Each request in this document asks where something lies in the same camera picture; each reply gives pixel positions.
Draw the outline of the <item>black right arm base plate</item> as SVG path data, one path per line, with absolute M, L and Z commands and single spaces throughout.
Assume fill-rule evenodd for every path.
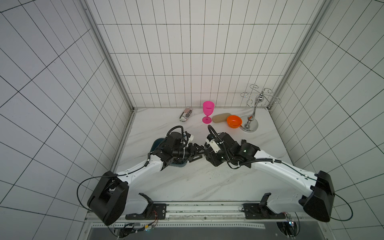
M 265 193 L 259 203 L 245 203 L 242 212 L 247 220 L 283 220 L 286 216 L 283 213 L 276 214 L 267 206 L 271 193 Z

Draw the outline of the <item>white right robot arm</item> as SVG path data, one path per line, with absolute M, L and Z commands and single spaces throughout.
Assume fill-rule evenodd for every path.
M 304 212 L 320 222 L 331 220 L 335 190 L 329 174 L 313 173 L 287 164 L 245 140 L 236 142 L 227 133 L 207 136 L 205 156 L 215 167 L 222 163 L 228 163 L 233 169 L 246 166 L 289 185 L 287 190 L 265 193 L 259 203 L 261 213 Z

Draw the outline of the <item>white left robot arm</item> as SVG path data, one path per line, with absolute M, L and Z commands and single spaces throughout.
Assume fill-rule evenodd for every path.
M 168 132 L 165 138 L 154 141 L 147 159 L 120 173 L 104 173 L 87 201 L 89 211 L 110 226 L 122 215 L 136 219 L 149 219 L 153 214 L 153 200 L 144 193 L 130 198 L 129 191 L 139 182 L 169 165 L 183 167 L 196 157 L 192 144 L 193 135 L 188 132 Z

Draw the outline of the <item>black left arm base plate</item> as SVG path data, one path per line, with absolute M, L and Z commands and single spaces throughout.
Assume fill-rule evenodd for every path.
M 155 203 L 144 193 L 139 193 L 138 199 L 128 199 L 124 213 L 126 220 L 164 220 L 167 204 Z

